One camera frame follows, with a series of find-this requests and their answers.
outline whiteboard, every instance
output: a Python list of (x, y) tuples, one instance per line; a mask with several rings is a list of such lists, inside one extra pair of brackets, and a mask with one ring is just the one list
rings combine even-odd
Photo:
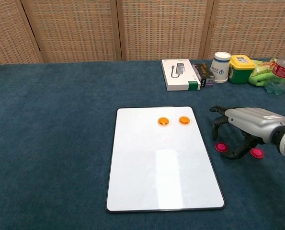
[[(181, 116), (190, 119), (183, 125)], [(165, 117), (165, 126), (158, 120)], [(110, 212), (223, 208), (192, 108), (117, 111), (106, 209)]]

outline white cup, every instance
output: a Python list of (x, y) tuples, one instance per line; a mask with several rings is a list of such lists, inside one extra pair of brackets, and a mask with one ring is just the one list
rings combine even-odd
[(230, 54), (227, 52), (216, 52), (210, 71), (214, 74), (216, 83), (224, 83), (228, 80)]

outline round magnet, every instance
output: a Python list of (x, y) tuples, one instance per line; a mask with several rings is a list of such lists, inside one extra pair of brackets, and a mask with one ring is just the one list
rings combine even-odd
[(169, 124), (169, 119), (166, 117), (161, 117), (160, 119), (158, 119), (158, 124), (161, 126), (166, 126), (167, 124)]
[(228, 145), (224, 142), (217, 142), (215, 144), (215, 149), (218, 151), (218, 152), (227, 152), (228, 151)]
[(179, 119), (179, 122), (182, 124), (182, 125), (187, 125), (190, 123), (190, 119), (186, 116), (181, 116), (180, 119)]
[(262, 159), (265, 157), (265, 154), (263, 152), (262, 149), (260, 148), (253, 148), (250, 150), (250, 154), (255, 157), (255, 158), (258, 158), (258, 159)]

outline water bottle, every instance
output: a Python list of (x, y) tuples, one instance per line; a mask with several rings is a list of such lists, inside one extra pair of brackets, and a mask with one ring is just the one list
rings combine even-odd
[(267, 92), (280, 95), (285, 91), (285, 56), (279, 58), (272, 70), (272, 76), (265, 84)]

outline red bottle cap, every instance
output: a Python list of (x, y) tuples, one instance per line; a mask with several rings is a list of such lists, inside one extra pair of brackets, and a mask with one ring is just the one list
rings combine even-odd
[(262, 159), (265, 157), (265, 154), (263, 152), (262, 149), (260, 148), (253, 148), (250, 150), (250, 154), (253, 156), (253, 157), (256, 157), (258, 159)]
[(224, 142), (217, 142), (215, 144), (215, 149), (218, 151), (218, 152), (227, 152), (228, 151), (228, 145)]

